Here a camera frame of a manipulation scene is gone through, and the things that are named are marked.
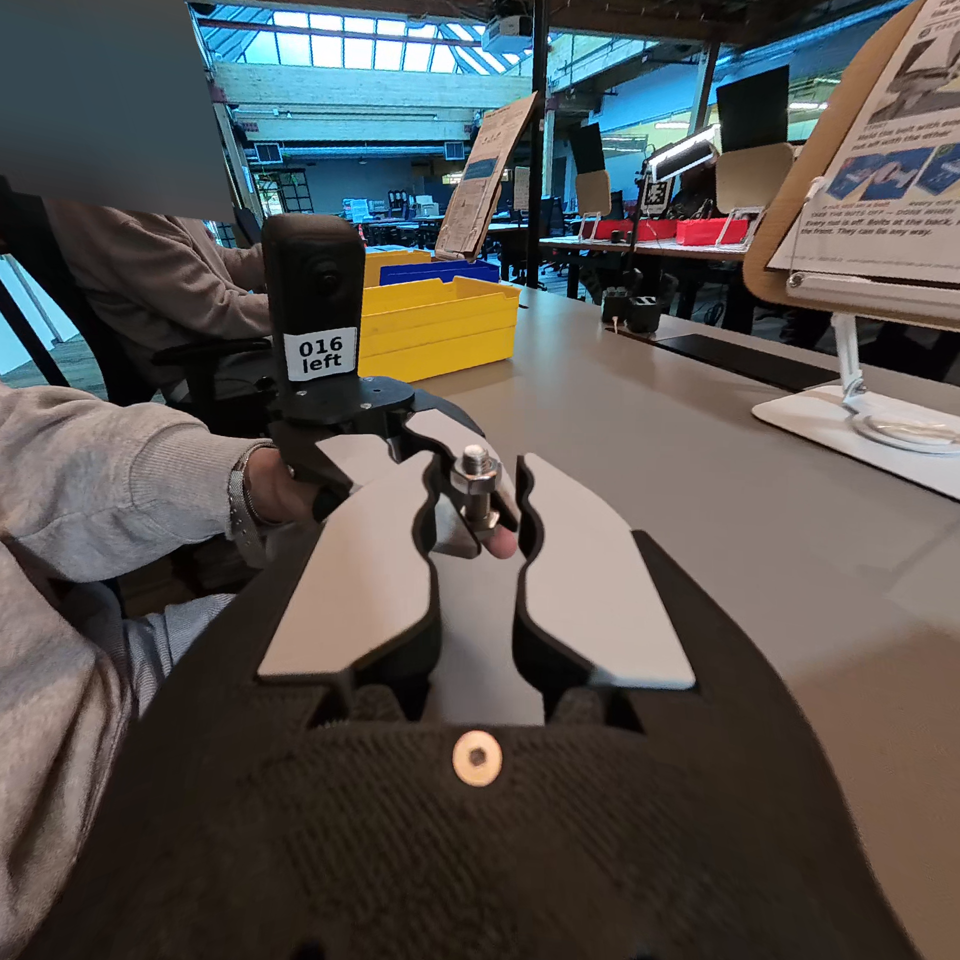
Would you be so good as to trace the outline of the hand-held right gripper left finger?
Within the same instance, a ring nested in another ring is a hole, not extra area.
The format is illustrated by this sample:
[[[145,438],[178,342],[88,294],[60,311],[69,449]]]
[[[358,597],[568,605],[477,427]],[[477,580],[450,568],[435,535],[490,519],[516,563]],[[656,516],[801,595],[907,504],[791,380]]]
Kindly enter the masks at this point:
[[[319,535],[258,668],[263,681],[428,676],[441,647],[438,463],[419,452],[362,486]]]

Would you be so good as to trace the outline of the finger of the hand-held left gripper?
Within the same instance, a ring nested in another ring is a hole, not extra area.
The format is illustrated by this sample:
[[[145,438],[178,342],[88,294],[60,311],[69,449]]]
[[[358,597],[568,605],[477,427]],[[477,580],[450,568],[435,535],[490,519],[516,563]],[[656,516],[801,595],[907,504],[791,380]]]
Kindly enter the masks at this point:
[[[317,442],[325,455],[351,482],[351,492],[363,488],[389,474],[395,467],[422,451],[435,453],[439,459],[439,494],[434,508],[436,541],[433,552],[461,559],[475,559],[482,545],[469,531],[459,508],[460,494],[450,482],[450,452],[433,440],[412,434],[394,434],[381,438],[375,434],[343,434]]]
[[[479,433],[442,411],[418,411],[405,422],[405,434],[426,448],[438,451],[449,462],[449,477],[453,463],[466,446],[474,443],[484,445],[488,452],[502,464],[502,476],[492,506],[499,512],[499,522],[505,527],[520,526],[520,507],[517,502],[513,479],[504,466],[498,451]]]

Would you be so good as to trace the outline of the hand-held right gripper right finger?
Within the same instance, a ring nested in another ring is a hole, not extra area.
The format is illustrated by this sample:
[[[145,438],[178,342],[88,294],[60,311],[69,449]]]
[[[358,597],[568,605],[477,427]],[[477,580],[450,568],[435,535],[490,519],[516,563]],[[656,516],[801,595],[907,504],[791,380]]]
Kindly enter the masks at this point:
[[[696,678],[630,525],[538,454],[518,460],[526,563],[513,658],[551,687],[691,690]]]

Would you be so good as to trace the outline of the metal hex nut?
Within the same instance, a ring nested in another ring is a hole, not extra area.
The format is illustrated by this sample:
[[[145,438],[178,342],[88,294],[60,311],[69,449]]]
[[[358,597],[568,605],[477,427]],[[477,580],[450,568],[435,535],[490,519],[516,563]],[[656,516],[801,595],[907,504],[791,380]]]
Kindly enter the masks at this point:
[[[463,457],[456,459],[450,470],[451,487],[466,497],[492,496],[502,476],[502,463],[487,458],[479,472],[471,473],[473,465]]]

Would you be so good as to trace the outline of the metal bolt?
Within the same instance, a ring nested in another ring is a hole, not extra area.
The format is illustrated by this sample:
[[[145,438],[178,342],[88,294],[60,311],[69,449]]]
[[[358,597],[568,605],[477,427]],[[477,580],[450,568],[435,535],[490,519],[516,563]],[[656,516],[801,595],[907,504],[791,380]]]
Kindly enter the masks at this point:
[[[486,446],[474,442],[462,450],[460,456],[467,464],[472,465],[470,472],[479,473],[483,469],[484,461],[488,458],[497,460]],[[490,536],[499,521],[499,511],[493,506],[493,495],[465,496],[462,493],[461,515],[465,525],[478,540]]]

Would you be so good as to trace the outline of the person's left forearm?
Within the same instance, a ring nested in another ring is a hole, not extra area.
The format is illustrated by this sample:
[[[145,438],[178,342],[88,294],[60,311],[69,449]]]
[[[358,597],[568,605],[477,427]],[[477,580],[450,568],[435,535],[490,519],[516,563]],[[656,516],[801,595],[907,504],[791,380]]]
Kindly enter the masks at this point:
[[[91,583],[228,536],[231,474],[255,445],[154,402],[2,385],[2,545],[37,572]]]

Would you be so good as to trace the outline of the grey desk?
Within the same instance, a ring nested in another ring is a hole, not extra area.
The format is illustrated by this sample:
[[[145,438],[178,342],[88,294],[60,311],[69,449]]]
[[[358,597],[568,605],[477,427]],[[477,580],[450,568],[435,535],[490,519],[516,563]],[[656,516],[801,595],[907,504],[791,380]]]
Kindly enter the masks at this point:
[[[958,504],[757,420],[782,393],[523,289],[509,361],[418,383],[542,456],[740,625],[822,742],[891,906],[958,958]]]

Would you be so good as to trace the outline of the black desk mat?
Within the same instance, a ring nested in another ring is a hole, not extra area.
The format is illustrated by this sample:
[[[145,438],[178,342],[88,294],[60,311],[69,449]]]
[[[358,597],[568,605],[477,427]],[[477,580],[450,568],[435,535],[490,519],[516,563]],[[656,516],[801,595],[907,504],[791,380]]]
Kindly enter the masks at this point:
[[[703,334],[656,340],[654,346],[791,394],[838,379],[838,374],[828,368]]]

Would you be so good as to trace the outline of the desk lamp light bar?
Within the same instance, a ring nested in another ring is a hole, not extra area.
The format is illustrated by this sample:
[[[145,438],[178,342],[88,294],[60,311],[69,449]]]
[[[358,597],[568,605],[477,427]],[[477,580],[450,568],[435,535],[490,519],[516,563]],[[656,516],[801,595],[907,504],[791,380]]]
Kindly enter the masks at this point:
[[[714,163],[719,156],[715,138],[720,130],[720,124],[713,124],[675,144],[656,150],[648,165],[651,182],[662,183],[704,164]]]

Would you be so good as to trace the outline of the person's left hand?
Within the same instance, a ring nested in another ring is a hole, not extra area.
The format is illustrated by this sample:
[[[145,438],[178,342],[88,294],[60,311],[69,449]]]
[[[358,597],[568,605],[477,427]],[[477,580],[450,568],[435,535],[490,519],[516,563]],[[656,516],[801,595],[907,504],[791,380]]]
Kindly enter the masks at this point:
[[[277,527],[315,525],[318,486],[296,480],[279,450],[255,451],[246,467],[249,498],[258,515]]]

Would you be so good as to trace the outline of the yellow plastic bin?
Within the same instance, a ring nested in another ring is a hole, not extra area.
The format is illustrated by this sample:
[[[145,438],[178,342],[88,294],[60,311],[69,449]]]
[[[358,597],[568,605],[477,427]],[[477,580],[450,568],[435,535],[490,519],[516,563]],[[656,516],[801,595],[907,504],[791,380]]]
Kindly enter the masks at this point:
[[[365,250],[365,272],[364,287],[378,287],[380,285],[380,274],[384,267],[406,266],[431,263],[432,253],[419,248],[411,247],[373,247],[368,246]]]
[[[510,359],[520,297],[463,276],[366,287],[358,375],[414,383]]]

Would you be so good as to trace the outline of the blue plastic bin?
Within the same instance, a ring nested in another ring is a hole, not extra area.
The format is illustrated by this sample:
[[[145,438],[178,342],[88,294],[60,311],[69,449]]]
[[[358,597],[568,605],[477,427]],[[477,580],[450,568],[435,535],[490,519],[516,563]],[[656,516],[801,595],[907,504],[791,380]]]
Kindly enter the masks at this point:
[[[380,268],[379,285],[390,286],[411,282],[438,280],[450,283],[456,279],[498,284],[500,270],[484,260],[433,260],[418,263],[390,263]]]

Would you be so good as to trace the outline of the silver wristwatch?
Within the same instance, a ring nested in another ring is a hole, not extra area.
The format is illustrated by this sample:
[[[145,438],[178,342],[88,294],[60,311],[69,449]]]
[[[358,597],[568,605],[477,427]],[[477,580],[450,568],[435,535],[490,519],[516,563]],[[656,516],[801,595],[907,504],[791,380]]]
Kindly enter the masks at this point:
[[[255,509],[247,487],[247,466],[256,451],[274,448],[270,440],[258,439],[234,462],[227,480],[229,538],[244,562],[254,570],[266,567],[269,560],[267,533],[279,524],[265,520]]]

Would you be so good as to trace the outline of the black office chair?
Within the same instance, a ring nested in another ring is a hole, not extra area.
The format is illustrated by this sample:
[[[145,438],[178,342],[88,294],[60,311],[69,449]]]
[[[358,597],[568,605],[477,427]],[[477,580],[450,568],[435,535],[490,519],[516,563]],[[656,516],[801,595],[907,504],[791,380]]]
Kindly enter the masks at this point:
[[[264,436],[273,384],[272,344],[267,337],[207,341],[162,350],[158,366],[176,366],[185,374],[186,400],[166,399],[148,382],[117,335],[91,308],[78,288],[52,233],[43,198],[18,193],[2,178],[2,239],[12,256],[60,307],[89,344],[100,368],[107,397],[120,406],[148,402],[156,393],[228,437]]]

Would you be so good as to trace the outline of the brown cardboard instruction board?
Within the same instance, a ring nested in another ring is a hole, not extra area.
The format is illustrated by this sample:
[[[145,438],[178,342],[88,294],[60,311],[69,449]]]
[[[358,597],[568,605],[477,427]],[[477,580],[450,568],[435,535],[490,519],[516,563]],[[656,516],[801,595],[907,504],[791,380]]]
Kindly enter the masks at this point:
[[[533,92],[485,114],[440,225],[436,259],[473,261],[479,256],[497,211],[504,169],[537,101]]]

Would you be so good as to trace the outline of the red plastic bin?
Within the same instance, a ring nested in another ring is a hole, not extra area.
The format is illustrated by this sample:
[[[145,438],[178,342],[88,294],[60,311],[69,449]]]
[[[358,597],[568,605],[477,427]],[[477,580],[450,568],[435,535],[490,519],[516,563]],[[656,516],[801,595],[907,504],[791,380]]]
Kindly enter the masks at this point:
[[[637,224],[628,220],[587,219],[581,222],[578,239],[611,241],[618,234],[622,242],[665,241],[676,237],[679,221],[641,218]]]
[[[677,222],[675,239],[678,245],[706,247],[739,245],[745,241],[752,221],[746,218],[703,218]]]

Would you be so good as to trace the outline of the black pillar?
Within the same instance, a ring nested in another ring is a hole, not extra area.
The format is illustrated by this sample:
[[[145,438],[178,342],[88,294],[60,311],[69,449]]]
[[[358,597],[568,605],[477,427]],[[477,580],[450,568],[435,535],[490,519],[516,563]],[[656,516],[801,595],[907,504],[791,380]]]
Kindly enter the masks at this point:
[[[525,271],[525,285],[532,290],[538,290],[540,287],[540,240],[549,37],[548,6],[548,1],[534,1],[533,3],[532,92],[534,103],[530,116],[531,155]]]

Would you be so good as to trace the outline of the wooden table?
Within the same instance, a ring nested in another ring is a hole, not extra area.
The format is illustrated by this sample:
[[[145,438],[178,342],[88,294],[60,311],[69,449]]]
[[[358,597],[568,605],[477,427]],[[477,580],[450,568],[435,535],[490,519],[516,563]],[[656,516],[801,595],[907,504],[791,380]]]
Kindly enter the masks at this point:
[[[597,253],[618,256],[635,254],[642,257],[738,262],[742,262],[746,258],[750,249],[750,245],[746,243],[685,246],[675,239],[664,239],[662,241],[638,242],[631,245],[629,243],[616,244],[612,241],[595,239],[579,239],[576,236],[541,238],[539,245],[547,252],[556,254]]]

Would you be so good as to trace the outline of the white ceiling projector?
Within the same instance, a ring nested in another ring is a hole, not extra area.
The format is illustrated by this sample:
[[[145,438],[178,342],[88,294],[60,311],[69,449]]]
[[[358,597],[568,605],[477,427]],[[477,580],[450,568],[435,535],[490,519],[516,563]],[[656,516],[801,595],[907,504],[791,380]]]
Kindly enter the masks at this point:
[[[529,14],[493,18],[481,37],[481,50],[497,56],[519,56],[531,51],[533,46],[534,17]]]

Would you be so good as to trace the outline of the person's grey sweatshirt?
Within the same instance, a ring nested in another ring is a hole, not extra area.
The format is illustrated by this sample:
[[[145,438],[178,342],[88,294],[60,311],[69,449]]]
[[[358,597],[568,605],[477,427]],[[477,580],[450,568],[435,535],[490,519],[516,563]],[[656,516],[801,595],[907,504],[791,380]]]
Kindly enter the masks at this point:
[[[16,958],[78,858],[129,726],[233,594],[126,619],[102,582],[62,574],[4,535],[1,951]]]

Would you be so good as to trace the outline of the large pale document board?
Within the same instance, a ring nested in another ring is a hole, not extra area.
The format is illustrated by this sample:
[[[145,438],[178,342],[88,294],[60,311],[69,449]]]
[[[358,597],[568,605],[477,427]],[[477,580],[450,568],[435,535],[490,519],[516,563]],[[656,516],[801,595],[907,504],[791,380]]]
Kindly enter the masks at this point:
[[[716,209],[721,216],[761,212],[774,201],[794,163],[787,142],[726,150],[715,163]]]

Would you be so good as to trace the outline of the wooden document board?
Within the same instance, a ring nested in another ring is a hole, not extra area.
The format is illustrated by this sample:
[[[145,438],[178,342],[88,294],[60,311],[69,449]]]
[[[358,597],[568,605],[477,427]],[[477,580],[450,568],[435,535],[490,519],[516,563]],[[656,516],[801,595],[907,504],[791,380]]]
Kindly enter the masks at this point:
[[[778,269],[770,267],[771,258],[786,239],[790,230],[799,223],[805,204],[817,192],[824,181],[824,174],[831,165],[840,146],[858,118],[866,99],[877,84],[909,27],[913,24],[925,2],[915,2],[902,10],[880,29],[860,50],[846,68],[841,83],[832,93],[825,111],[803,146],[791,173],[769,207],[761,226],[755,234],[748,251],[744,276],[753,294],[763,301],[785,306],[803,306],[834,311],[835,306],[813,299],[810,294],[798,297],[786,293],[786,280],[793,271],[809,271],[798,268]],[[927,281],[888,279],[869,275],[835,273],[861,277],[868,280],[904,284],[942,284]],[[879,308],[879,319],[895,321],[891,308]],[[919,317],[908,315],[906,324],[919,326]],[[947,328],[944,320],[935,322],[932,329],[956,332],[958,327]]]

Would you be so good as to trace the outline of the printed instruction sheet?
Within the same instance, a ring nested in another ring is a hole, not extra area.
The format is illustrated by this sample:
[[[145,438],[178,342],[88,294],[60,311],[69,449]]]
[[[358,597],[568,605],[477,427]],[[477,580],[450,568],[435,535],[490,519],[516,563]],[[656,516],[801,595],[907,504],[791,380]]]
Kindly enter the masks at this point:
[[[769,265],[957,283],[958,184],[959,3],[924,2]]]

